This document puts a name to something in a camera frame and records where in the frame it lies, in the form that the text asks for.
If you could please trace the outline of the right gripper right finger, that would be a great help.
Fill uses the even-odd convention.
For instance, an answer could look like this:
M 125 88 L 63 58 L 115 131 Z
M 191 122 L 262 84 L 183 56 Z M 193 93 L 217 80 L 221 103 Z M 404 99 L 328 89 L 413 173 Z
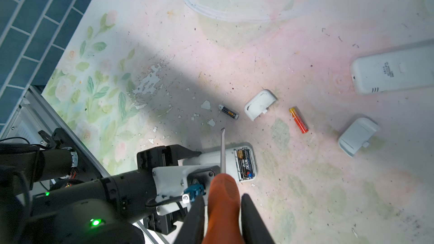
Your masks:
M 246 244 L 275 243 L 248 194 L 241 197 L 241 228 Z

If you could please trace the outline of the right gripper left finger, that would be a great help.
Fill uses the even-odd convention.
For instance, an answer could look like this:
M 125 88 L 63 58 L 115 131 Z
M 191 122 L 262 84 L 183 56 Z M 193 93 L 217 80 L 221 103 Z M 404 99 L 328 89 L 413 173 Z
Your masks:
M 205 201 L 202 195 L 195 198 L 174 244 L 201 244 L 205 233 Z

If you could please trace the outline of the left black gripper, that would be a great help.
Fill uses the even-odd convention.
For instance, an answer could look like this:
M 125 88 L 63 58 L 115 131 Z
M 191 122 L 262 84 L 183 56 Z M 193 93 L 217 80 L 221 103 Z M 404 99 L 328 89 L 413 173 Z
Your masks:
M 156 207 L 161 203 L 157 203 L 155 198 L 157 196 L 156 185 L 154 182 L 152 171 L 157 167 L 171 167 L 180 166 L 179 160 L 186 158 L 198 157 L 202 152 L 187 149 L 181 145 L 158 146 L 148 150 L 137 153 L 137 167 L 143 169 L 149 175 L 148 183 L 146 185 L 147 191 L 150 192 L 145 199 L 145 207 L 148 213 L 143 218 L 144 226 L 152 231 L 169 235 L 176 229 L 175 223 L 183 221 L 186 215 L 186 207 L 182 206 L 179 197 L 170 198 L 167 202 L 175 202 L 179 210 L 168 215 L 159 216 Z

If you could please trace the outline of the orange handled screwdriver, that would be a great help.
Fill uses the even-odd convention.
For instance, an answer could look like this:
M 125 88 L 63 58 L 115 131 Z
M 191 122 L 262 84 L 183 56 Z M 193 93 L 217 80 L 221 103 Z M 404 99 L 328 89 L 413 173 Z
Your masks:
M 208 196 L 208 229 L 204 244 L 243 244 L 239 226 L 240 193 L 235 179 L 227 174 L 225 129 L 221 130 L 220 174 L 211 182 Z

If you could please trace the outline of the black blue Handa battery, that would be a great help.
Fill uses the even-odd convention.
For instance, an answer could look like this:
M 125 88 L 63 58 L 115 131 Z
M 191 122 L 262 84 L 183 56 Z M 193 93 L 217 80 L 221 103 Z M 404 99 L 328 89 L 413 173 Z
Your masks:
M 248 148 L 245 148 L 243 150 L 243 152 L 244 152 L 244 158 L 245 158 L 246 177 L 248 179 L 253 179 L 255 176 L 255 173 L 254 173 L 254 169 L 253 169 L 251 152 Z

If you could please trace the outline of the white remote control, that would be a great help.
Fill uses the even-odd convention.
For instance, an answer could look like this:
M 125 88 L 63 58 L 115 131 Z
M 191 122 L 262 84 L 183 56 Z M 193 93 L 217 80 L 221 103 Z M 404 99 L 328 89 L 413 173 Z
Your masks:
M 237 157 L 237 150 L 248 148 L 252 155 L 252 163 L 255 176 L 253 179 L 242 179 L 240 173 L 240 165 Z M 186 158 L 183 160 L 184 166 L 193 166 L 193 165 L 220 165 L 220 150 L 206 152 L 200 154 L 198 157 Z M 250 144 L 245 145 L 235 145 L 235 146 L 226 146 L 226 173 L 231 175 L 238 183 L 253 181 L 257 176 L 257 166 L 255 162 L 255 156 L 253 148 Z
M 350 65 L 354 90 L 369 95 L 434 85 L 434 41 L 361 56 Z

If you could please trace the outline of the small dark battery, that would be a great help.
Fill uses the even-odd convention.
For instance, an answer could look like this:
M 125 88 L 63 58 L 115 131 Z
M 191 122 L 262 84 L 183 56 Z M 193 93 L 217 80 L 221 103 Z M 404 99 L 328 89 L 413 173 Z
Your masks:
M 239 114 L 237 112 L 224 105 L 219 105 L 219 110 L 235 120 L 239 118 Z

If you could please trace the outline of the white battery cover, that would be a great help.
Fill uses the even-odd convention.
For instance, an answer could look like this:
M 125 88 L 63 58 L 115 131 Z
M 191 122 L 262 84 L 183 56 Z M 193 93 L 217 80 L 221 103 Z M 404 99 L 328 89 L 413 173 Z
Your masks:
M 261 114 L 268 112 L 268 108 L 276 101 L 277 98 L 269 90 L 264 89 L 245 105 L 244 112 L 253 122 Z
M 379 130 L 379 126 L 367 117 L 356 119 L 338 139 L 338 146 L 351 158 L 357 151 L 369 146 L 369 140 Z

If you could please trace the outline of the small orange battery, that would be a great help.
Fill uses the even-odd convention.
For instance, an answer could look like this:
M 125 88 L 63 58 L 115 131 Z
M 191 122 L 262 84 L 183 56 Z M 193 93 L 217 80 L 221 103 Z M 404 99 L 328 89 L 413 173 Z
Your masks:
M 302 117 L 299 116 L 298 111 L 295 107 L 289 109 L 290 114 L 292 115 L 296 125 L 299 127 L 302 134 L 305 134 L 309 131 L 307 125 L 304 123 Z

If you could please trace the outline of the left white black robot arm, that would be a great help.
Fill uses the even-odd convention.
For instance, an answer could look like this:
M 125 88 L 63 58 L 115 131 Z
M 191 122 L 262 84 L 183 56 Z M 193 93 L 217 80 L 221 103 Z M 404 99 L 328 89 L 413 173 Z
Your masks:
M 154 169 L 176 168 L 199 152 L 181 145 L 159 146 L 137 154 L 138 168 L 66 188 L 56 183 L 31 196 L 28 182 L 43 167 L 48 149 L 30 143 L 1 142 L 1 242 L 3 244 L 142 243 L 134 226 L 168 235 L 185 218 L 178 194 L 157 201 Z

